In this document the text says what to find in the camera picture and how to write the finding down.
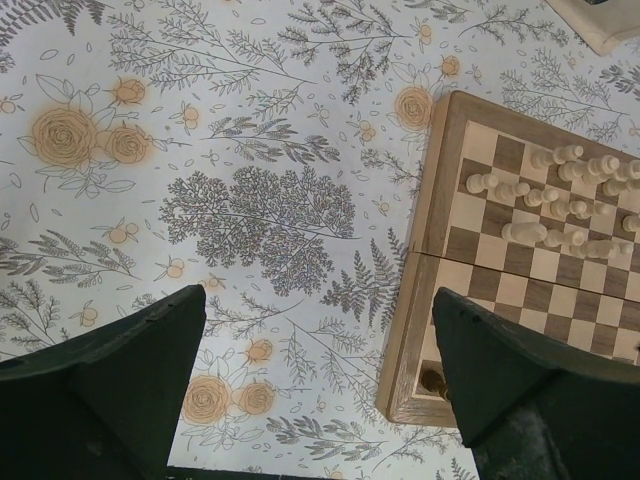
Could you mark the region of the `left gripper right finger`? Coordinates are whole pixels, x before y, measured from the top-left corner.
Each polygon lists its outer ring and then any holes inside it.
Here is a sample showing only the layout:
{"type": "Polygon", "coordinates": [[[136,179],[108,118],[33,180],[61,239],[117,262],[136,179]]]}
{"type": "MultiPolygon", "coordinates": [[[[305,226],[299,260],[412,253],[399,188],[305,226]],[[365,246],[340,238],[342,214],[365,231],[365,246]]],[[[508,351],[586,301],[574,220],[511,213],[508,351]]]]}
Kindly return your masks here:
{"type": "Polygon", "coordinates": [[[638,478],[638,367],[444,287],[432,316],[457,427],[480,478],[638,478]]]}

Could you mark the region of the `white chess knight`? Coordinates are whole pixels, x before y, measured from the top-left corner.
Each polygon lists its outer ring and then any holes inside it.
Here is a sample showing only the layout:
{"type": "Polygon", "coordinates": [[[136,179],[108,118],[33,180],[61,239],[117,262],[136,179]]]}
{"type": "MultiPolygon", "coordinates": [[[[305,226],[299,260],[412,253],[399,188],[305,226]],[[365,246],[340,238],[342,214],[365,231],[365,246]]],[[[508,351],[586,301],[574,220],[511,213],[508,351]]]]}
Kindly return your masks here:
{"type": "Polygon", "coordinates": [[[501,231],[501,236],[505,241],[520,244],[543,242],[547,235],[547,228],[537,222],[508,223],[501,231]]]}

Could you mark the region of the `wooden chess board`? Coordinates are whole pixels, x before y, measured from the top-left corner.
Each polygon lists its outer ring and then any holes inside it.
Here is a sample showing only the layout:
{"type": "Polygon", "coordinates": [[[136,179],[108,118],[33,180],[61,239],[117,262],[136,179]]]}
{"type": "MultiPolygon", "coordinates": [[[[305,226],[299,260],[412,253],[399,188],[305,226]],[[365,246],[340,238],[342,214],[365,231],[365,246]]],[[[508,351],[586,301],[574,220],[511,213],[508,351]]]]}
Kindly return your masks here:
{"type": "Polygon", "coordinates": [[[455,423],[431,315],[448,288],[581,350],[639,361],[639,160],[455,91],[435,107],[377,408],[455,423]]]}

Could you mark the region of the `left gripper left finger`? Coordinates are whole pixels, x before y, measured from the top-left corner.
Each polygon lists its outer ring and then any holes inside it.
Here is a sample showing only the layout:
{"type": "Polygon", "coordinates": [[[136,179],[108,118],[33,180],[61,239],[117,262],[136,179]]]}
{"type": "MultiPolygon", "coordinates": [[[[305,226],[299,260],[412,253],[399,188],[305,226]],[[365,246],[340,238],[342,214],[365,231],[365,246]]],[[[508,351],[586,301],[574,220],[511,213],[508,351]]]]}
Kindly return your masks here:
{"type": "Polygon", "coordinates": [[[1,364],[4,479],[162,479],[203,335],[199,285],[1,364]]]}

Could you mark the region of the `dark chess rook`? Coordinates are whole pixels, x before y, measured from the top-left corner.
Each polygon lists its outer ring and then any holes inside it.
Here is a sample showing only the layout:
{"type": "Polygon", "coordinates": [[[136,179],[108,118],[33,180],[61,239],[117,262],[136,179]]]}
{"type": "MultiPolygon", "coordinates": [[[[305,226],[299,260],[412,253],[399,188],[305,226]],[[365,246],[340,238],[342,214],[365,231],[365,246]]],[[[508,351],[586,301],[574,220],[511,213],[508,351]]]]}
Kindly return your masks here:
{"type": "Polygon", "coordinates": [[[420,377],[420,383],[427,391],[437,394],[447,402],[450,401],[448,384],[438,371],[433,369],[424,370],[420,377]]]}

